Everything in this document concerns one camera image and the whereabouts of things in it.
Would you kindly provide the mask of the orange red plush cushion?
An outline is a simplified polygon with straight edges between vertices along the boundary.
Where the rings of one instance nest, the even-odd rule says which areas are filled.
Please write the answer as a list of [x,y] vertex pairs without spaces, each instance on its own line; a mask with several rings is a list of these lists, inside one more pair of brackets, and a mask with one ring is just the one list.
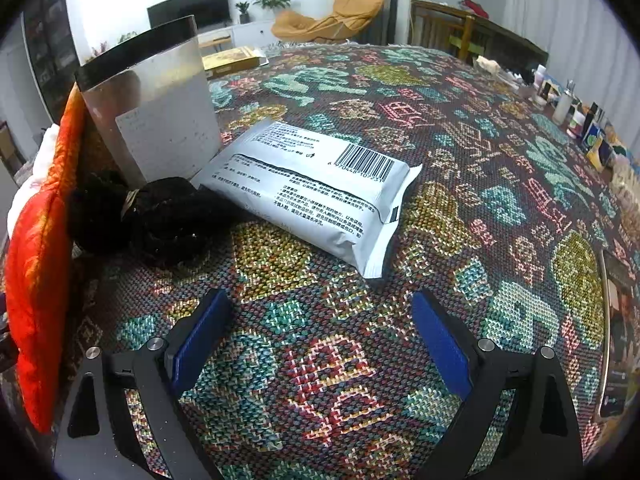
[[51,430],[58,400],[72,261],[68,216],[85,116],[84,99],[73,86],[52,165],[17,218],[6,258],[6,307],[18,350],[18,384],[28,418],[42,434]]

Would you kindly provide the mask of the black fabric bundle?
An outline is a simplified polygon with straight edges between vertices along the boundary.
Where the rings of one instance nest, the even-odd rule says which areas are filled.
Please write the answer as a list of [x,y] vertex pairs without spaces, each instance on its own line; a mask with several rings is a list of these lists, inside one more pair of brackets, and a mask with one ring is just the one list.
[[130,190],[116,171],[90,174],[70,199],[70,235],[96,260],[150,268],[192,268],[217,250],[247,213],[218,193],[178,177]]

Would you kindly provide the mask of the framed photo tablet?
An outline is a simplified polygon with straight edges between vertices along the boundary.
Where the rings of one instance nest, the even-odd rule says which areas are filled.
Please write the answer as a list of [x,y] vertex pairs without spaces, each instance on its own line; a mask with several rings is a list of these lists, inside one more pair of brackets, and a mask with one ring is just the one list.
[[622,416],[639,390],[639,303],[629,269],[612,252],[599,255],[604,305],[603,372],[597,414]]

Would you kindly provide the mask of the colourful woven patterned blanket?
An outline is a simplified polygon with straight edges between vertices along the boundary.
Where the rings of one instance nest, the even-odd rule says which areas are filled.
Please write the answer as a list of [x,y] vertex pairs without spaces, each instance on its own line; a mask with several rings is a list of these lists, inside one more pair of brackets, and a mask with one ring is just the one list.
[[636,428],[639,194],[497,78],[82,66],[14,198],[2,405],[61,479],[580,479]]

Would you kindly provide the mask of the white spray bottle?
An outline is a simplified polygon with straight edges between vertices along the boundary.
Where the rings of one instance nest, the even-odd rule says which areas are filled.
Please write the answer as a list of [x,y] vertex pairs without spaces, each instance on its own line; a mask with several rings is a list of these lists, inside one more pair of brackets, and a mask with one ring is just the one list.
[[573,79],[570,79],[569,81],[567,81],[563,92],[560,95],[559,101],[556,103],[555,110],[551,117],[552,122],[554,122],[557,126],[560,126],[563,122],[565,122],[565,118],[574,100],[574,89],[575,81]]

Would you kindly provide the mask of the clear jar black lid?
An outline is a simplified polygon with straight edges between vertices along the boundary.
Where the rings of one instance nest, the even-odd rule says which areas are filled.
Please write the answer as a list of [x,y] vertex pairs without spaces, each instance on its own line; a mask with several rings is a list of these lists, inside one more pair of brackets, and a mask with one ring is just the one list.
[[191,179],[222,148],[192,15],[107,50],[79,66],[75,79],[132,188]]

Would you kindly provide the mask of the yellow flat cardboard box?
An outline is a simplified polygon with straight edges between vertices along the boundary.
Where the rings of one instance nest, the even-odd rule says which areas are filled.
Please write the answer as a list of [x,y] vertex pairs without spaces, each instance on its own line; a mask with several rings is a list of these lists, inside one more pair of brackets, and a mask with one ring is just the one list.
[[252,70],[269,63],[259,48],[237,47],[209,54],[202,58],[207,79],[217,79],[242,70]]

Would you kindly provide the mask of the dark wooden chair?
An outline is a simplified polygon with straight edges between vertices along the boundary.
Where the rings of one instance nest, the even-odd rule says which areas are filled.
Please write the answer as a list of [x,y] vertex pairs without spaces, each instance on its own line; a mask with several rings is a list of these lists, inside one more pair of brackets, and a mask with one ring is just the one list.
[[471,65],[484,56],[523,73],[548,63],[548,52],[472,11],[427,0],[411,0],[408,44],[449,53]]

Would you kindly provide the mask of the white tv cabinet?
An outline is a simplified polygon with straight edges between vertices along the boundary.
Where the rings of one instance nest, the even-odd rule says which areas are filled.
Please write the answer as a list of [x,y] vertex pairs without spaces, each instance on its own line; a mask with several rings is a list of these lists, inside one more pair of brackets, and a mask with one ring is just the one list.
[[203,28],[198,31],[198,46],[202,55],[237,47],[268,47],[278,42],[271,32],[272,25],[273,21],[256,21]]

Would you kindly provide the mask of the black flat television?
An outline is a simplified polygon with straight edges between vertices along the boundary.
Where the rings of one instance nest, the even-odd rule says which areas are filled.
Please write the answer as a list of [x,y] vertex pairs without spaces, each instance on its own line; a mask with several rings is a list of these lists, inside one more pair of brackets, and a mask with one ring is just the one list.
[[197,29],[231,22],[228,0],[165,0],[148,9],[152,27],[193,15]]

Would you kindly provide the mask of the orange lounge chair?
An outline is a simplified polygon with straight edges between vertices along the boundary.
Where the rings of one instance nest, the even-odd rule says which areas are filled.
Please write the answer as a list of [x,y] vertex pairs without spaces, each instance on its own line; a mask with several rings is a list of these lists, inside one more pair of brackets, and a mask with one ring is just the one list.
[[332,13],[315,20],[293,10],[282,11],[271,27],[283,42],[336,44],[365,30],[378,16],[385,0],[334,0]]

